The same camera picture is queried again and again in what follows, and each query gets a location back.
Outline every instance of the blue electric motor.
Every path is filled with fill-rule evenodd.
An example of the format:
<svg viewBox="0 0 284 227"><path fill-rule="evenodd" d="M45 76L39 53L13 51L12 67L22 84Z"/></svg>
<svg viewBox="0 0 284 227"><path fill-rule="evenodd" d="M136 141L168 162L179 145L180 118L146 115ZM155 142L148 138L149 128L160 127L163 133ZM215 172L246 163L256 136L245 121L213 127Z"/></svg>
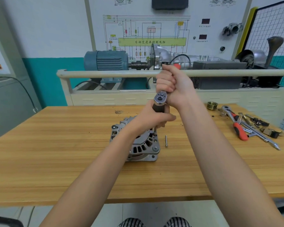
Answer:
<svg viewBox="0 0 284 227"><path fill-rule="evenodd" d="M128 70L125 51L93 51L84 56L86 71ZM122 78L102 78L101 83L120 83Z"/></svg>

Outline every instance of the white wall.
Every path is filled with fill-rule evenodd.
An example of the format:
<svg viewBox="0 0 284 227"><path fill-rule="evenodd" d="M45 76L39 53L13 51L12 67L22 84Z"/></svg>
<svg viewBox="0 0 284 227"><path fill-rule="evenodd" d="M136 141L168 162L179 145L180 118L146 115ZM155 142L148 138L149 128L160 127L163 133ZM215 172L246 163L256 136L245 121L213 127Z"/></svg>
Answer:
<svg viewBox="0 0 284 227"><path fill-rule="evenodd" d="M284 1L284 0L253 0L251 3L251 7L259 7L262 8L264 6L272 5L274 3Z"/></svg>
<svg viewBox="0 0 284 227"><path fill-rule="evenodd" d="M91 51L84 0L4 0L25 58L83 57Z"/></svg>

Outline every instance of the wood grain tabletop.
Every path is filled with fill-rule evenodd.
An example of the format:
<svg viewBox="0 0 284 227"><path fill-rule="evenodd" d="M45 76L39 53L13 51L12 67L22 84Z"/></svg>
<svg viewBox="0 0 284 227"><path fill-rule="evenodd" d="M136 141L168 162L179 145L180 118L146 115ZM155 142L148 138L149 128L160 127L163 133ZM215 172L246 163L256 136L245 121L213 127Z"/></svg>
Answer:
<svg viewBox="0 0 284 227"><path fill-rule="evenodd" d="M247 113L235 104L229 106L235 113ZM0 206L55 204L109 144L111 126L142 108L47 107L0 137ZM125 163L107 203L211 199L181 118L175 109L171 112L177 119L158 130L158 160ZM210 114L269 194L284 197L284 137L275 140L281 151L258 137L244 142L236 137L229 118L218 111Z"/></svg>

